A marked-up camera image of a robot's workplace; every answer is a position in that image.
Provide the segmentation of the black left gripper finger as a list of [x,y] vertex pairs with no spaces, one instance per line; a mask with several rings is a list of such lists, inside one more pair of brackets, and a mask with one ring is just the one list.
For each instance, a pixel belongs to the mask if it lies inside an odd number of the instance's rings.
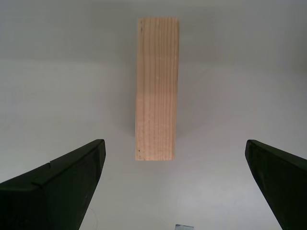
[[307,161],[257,140],[246,143],[252,176],[283,230],[307,228]]
[[78,230],[106,158],[94,140],[0,184],[2,230]]

